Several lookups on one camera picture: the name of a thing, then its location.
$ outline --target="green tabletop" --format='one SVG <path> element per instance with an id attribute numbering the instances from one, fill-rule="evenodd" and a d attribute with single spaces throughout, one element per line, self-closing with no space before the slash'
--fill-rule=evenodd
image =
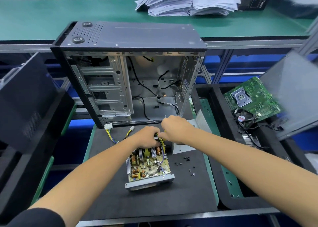
<path id="1" fill-rule="evenodd" d="M 0 41 L 54 40 L 70 21 L 192 24 L 201 37 L 306 36 L 312 20 L 264 11 L 228 16 L 151 17 L 133 0 L 0 0 Z"/>

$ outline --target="stack of paper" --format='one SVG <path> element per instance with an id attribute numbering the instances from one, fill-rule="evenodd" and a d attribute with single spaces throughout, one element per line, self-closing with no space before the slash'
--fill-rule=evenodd
<path id="1" fill-rule="evenodd" d="M 192 0 L 139 0 L 136 3 L 136 10 L 146 4 L 150 16 L 188 16 L 192 7 Z"/>
<path id="2" fill-rule="evenodd" d="M 237 11 L 241 0 L 193 0 L 190 15 L 221 14 Z"/>

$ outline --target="human hand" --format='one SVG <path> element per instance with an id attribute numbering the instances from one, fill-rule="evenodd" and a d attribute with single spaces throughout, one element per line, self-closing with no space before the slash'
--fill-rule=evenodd
<path id="1" fill-rule="evenodd" d="M 191 136 L 195 130 L 191 123 L 180 116 L 169 116 L 163 119 L 161 126 L 166 132 L 159 133 L 159 137 L 179 144 L 185 144 L 187 137 Z"/>
<path id="2" fill-rule="evenodd" d="M 156 133 L 160 133 L 160 129 L 158 127 L 145 126 L 129 138 L 132 138 L 138 147 L 152 148 L 154 146 L 160 146 L 160 142 L 154 140 L 154 135 Z"/>

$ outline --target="hexagonal vent grille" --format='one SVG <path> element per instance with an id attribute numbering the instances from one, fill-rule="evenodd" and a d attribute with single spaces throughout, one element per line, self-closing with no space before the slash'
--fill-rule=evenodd
<path id="1" fill-rule="evenodd" d="M 92 27 L 88 28 L 76 28 L 72 37 L 81 36 L 85 39 L 85 43 L 97 44 L 103 26 L 104 24 L 94 24 Z"/>

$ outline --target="power supply circuit board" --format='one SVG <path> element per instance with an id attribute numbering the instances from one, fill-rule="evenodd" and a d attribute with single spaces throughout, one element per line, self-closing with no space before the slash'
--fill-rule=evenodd
<path id="1" fill-rule="evenodd" d="M 129 161 L 129 182 L 171 173 L 164 147 L 138 148 L 130 155 Z"/>
<path id="2" fill-rule="evenodd" d="M 246 101 L 247 104 L 239 107 L 239 100 L 244 99 L 246 95 L 244 94 L 244 92 L 242 92 L 242 94 L 238 93 L 236 99 L 235 97 L 233 97 L 233 94 L 235 92 L 239 92 L 241 88 L 244 89 L 247 97 L 250 98 L 250 103 Z M 272 94 L 268 92 L 261 80 L 257 77 L 253 77 L 248 81 L 240 84 L 229 92 L 226 92 L 223 96 L 225 97 L 225 100 L 231 110 L 242 108 L 256 115 L 257 119 L 255 120 L 255 122 L 276 115 L 283 110 L 280 104 L 275 99 L 273 99 Z"/>

